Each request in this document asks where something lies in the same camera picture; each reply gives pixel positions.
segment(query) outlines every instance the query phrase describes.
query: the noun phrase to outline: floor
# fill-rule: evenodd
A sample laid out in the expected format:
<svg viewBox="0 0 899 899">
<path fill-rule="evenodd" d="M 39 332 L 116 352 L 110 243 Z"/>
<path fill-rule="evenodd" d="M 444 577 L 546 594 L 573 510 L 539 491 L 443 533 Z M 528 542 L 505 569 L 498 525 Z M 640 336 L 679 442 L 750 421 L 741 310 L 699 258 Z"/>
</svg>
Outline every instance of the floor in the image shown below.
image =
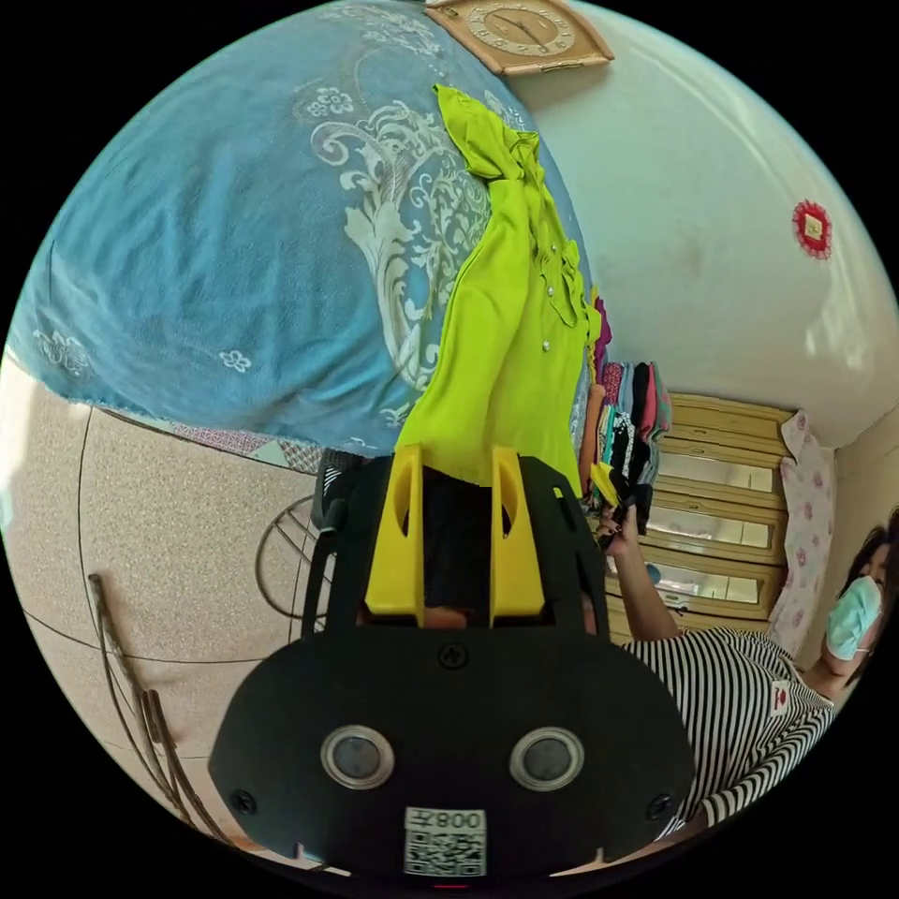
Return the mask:
<svg viewBox="0 0 899 899">
<path fill-rule="evenodd" d="M 298 636 L 263 601 L 254 563 L 268 525 L 310 495 L 314 479 L 67 404 L 10 362 L 0 368 L 0 435 L 8 562 L 53 676 L 104 749 L 161 802 L 107 689 L 86 586 L 97 572 L 141 684 L 160 695 L 194 790 L 240 840 L 206 761 L 237 685 Z M 301 522 L 308 507 L 295 513 Z M 287 538 L 302 545 L 299 526 L 282 517 L 262 542 L 259 579 L 290 609 L 302 601 L 305 565 Z"/>
</svg>

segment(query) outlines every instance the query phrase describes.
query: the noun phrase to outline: clock hand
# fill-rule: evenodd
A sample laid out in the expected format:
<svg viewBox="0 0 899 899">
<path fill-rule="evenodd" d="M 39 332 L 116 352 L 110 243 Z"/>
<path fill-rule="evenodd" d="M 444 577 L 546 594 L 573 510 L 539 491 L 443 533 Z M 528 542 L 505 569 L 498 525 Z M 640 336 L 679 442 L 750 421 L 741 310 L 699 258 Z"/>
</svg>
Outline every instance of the clock hand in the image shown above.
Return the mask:
<svg viewBox="0 0 899 899">
<path fill-rule="evenodd" d="M 535 44 L 539 44 L 544 50 L 546 50 L 546 44 L 544 44 L 543 41 L 540 40 L 540 38 L 537 37 L 537 35 L 535 35 L 534 32 L 531 31 L 531 29 L 528 28 L 527 25 L 524 24 L 524 22 L 515 22 L 515 24 L 518 25 L 518 27 L 521 28 L 522 31 L 524 31 L 524 33 L 528 37 L 530 37 L 531 40 L 533 40 Z"/>
<path fill-rule="evenodd" d="M 524 22 L 516 22 L 514 19 L 507 19 L 505 16 L 500 16 L 500 15 L 497 15 L 496 18 L 500 22 L 505 22 L 508 25 L 514 25 L 516 28 L 520 29 L 521 31 L 524 31 L 524 33 L 528 37 L 530 37 L 531 40 L 534 41 L 534 43 L 539 44 L 544 50 L 546 50 L 546 45 L 540 40 L 539 37 L 537 37 L 537 35 L 534 34 L 533 31 L 531 31 L 530 28 L 527 27 L 527 25 L 524 24 Z"/>
</svg>

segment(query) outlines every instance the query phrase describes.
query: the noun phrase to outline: qr code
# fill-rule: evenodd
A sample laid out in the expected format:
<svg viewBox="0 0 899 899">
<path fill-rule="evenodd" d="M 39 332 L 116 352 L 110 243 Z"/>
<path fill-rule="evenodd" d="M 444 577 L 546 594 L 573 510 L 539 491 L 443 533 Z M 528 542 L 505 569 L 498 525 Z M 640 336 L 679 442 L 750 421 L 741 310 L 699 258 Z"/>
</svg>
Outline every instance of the qr code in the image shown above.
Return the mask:
<svg viewBox="0 0 899 899">
<path fill-rule="evenodd" d="M 426 877 L 483 877 L 486 833 L 407 831 L 405 872 Z"/>
</svg>

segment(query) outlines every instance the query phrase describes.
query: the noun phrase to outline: black and white striped shirt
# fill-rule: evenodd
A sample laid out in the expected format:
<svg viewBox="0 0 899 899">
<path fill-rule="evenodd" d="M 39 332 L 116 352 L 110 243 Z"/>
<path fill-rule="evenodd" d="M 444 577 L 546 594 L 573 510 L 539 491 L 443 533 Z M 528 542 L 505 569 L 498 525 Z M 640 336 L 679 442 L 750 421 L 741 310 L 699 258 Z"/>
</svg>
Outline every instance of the black and white striped shirt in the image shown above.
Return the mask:
<svg viewBox="0 0 899 899">
<path fill-rule="evenodd" d="M 742 811 L 786 777 L 833 721 L 833 703 L 763 634 L 692 630 L 624 648 L 674 696 L 696 760 L 693 787 L 662 837 L 701 808 L 709 827 Z"/>
</svg>

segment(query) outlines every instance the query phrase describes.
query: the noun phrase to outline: hand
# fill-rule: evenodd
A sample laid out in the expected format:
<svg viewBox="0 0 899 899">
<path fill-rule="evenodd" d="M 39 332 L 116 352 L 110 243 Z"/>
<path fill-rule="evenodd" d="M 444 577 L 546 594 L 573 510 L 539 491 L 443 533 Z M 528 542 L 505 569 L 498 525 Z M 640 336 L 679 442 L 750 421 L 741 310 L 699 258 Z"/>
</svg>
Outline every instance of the hand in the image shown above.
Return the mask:
<svg viewBox="0 0 899 899">
<path fill-rule="evenodd" d="M 627 510 L 624 524 L 618 524 L 612 519 L 612 509 L 603 512 L 602 525 L 599 528 L 601 536 L 615 534 L 612 543 L 606 553 L 613 559 L 623 559 L 640 551 L 640 540 L 637 533 L 637 507 L 631 506 Z"/>
</svg>

